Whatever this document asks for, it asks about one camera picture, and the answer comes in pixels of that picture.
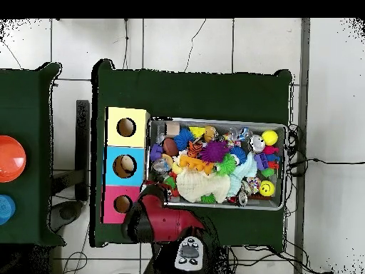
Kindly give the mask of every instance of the green tablecloth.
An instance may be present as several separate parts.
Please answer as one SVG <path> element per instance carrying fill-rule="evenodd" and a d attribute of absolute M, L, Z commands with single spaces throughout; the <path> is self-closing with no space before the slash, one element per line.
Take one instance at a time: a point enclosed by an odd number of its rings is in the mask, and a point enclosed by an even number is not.
<path fill-rule="evenodd" d="M 100 223 L 105 107 L 142 108 L 151 116 L 288 123 L 292 77 L 286 70 L 275 75 L 122 71 L 114 70 L 109 60 L 100 60 L 92 76 L 91 187 L 96 188 L 96 196 L 91 201 L 91 217 L 95 218 L 91 234 L 97 246 L 127 243 L 120 225 Z M 191 209 L 212 220 L 222 245 L 271 245 L 282 249 L 283 208 Z"/>
<path fill-rule="evenodd" d="M 51 194 L 50 87 L 59 64 L 35 71 L 0 70 L 0 135 L 18 140 L 26 152 L 24 172 L 0 183 L 0 194 L 14 199 L 16 212 L 0 225 L 0 243 L 63 245 L 47 226 Z"/>

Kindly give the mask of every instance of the yellow ball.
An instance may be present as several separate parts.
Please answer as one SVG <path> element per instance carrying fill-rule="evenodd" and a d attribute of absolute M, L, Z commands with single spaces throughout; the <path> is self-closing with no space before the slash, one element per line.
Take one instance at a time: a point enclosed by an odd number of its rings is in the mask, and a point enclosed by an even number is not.
<path fill-rule="evenodd" d="M 275 131 L 264 131 L 261 137 L 268 146 L 272 146 L 277 142 L 277 133 Z"/>
<path fill-rule="evenodd" d="M 270 181 L 262 181 L 259 192 L 262 196 L 272 196 L 275 193 L 275 185 Z"/>

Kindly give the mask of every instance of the stacked cube box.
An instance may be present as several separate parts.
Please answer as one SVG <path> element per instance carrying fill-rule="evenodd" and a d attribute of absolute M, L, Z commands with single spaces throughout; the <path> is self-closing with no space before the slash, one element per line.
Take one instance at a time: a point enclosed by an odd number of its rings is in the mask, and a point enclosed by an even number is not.
<path fill-rule="evenodd" d="M 122 136 L 118 131 L 118 123 L 128 119 L 133 123 L 133 132 L 130 136 Z M 105 193 L 102 195 L 101 207 L 102 223 L 122 223 L 125 214 L 115 209 L 114 201 L 119 196 L 127 196 L 130 201 L 137 201 L 140 186 L 145 178 L 145 147 L 146 129 L 149 114 L 143 109 L 133 108 L 106 108 L 106 153 L 103 160 L 106 162 Z M 134 161 L 134 173 L 126 178 L 117 176 L 113 164 L 117 157 L 129 156 Z"/>

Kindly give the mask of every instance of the orange bowl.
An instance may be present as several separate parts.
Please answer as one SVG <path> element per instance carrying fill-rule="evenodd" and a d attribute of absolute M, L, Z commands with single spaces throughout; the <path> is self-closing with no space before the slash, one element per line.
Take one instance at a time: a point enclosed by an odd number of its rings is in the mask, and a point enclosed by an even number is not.
<path fill-rule="evenodd" d="M 23 146 L 10 136 L 0 136 L 0 183 L 15 180 L 26 166 Z"/>

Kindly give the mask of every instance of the blue cup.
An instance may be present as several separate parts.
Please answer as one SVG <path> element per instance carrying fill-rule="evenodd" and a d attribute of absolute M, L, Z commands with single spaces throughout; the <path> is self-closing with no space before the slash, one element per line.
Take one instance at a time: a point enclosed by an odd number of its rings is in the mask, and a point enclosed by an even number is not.
<path fill-rule="evenodd" d="M 15 202 L 10 196 L 0 194 L 0 225 L 5 224 L 15 213 Z"/>

